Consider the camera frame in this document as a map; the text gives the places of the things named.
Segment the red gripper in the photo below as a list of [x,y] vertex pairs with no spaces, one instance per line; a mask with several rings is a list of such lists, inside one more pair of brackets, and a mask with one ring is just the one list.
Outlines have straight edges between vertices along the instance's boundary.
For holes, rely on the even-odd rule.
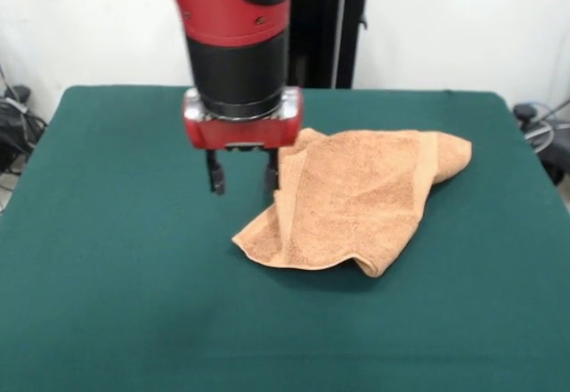
[[183,123],[193,147],[206,150],[210,191],[216,195],[225,192],[225,178],[216,151],[233,147],[260,147],[266,149],[268,163],[265,187],[268,191],[280,188],[279,148],[297,140],[302,127],[304,99],[300,88],[288,86],[277,107],[269,115],[248,120],[218,118],[205,109],[197,88],[192,87],[183,96]]

